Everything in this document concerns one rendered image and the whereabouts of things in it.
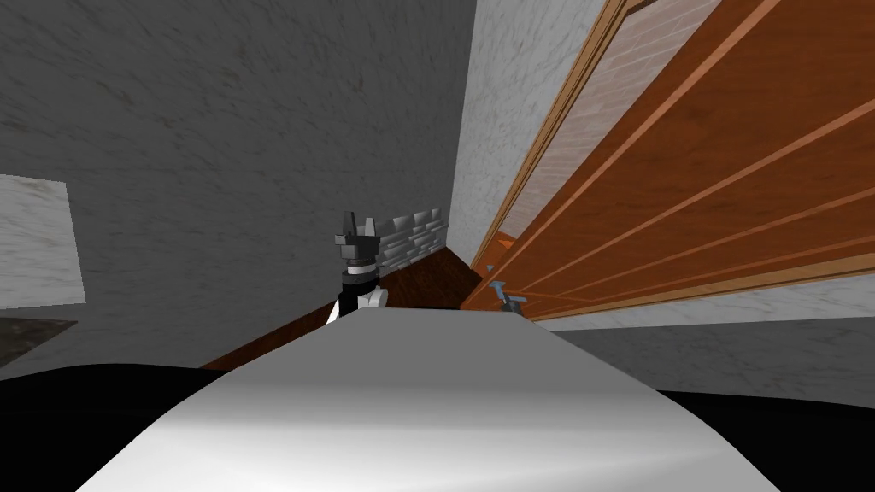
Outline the brown wooden door leaf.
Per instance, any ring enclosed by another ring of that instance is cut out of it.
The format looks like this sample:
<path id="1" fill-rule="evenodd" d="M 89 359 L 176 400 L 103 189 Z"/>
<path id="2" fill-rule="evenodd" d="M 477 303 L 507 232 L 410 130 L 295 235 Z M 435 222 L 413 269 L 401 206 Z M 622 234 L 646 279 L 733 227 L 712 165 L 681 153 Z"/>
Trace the brown wooden door leaf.
<path id="1" fill-rule="evenodd" d="M 533 320 L 875 273 L 875 0 L 610 0 L 464 303 Z"/>

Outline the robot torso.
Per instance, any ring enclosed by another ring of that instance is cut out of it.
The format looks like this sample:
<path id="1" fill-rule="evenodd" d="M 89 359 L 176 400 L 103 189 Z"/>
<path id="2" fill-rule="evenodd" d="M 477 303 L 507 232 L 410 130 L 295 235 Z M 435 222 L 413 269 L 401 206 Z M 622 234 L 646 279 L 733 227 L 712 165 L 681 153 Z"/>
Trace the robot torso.
<path id="1" fill-rule="evenodd" d="M 512 313 L 364 308 L 216 379 L 78 492 L 778 492 Z"/>

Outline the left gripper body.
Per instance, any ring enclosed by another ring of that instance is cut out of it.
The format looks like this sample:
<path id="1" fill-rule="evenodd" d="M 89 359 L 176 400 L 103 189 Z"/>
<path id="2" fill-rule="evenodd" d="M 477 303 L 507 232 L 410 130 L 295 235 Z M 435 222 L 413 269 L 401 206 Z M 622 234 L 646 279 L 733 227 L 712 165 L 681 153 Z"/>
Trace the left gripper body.
<path id="1" fill-rule="evenodd" d="M 345 261 L 374 262 L 379 254 L 380 238 L 376 236 L 338 234 L 334 241 Z"/>

